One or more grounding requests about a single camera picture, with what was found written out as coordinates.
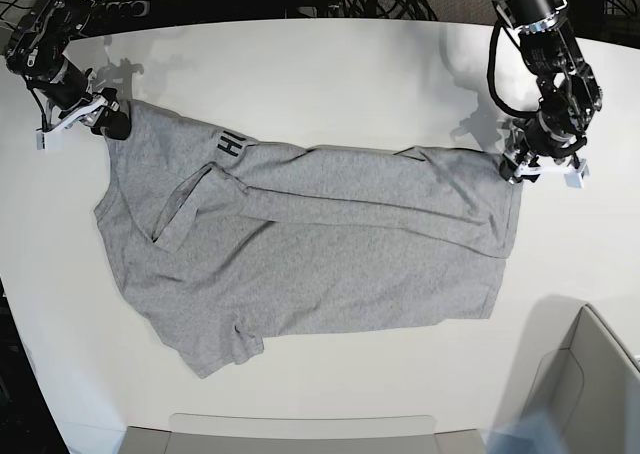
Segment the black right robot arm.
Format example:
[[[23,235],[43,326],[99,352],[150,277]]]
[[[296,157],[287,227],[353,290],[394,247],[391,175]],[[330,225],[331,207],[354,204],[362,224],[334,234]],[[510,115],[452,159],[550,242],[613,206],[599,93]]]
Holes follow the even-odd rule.
[[[79,69],[65,55],[107,0],[37,0],[18,22],[4,50],[8,70],[19,76],[40,113],[44,142],[76,123],[99,136],[125,140],[129,108],[115,88],[94,88],[93,69]]]

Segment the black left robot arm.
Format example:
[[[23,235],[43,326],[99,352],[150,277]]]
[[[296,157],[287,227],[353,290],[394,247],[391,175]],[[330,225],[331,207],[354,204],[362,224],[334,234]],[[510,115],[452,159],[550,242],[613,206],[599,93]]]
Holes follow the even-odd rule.
[[[569,22],[568,0],[490,0],[497,14],[489,43],[487,85],[510,118],[500,174],[511,184],[559,174],[581,188],[589,168],[579,151],[602,108],[602,90]],[[498,94],[496,62],[501,34],[512,40],[540,92],[534,110],[509,106]]]

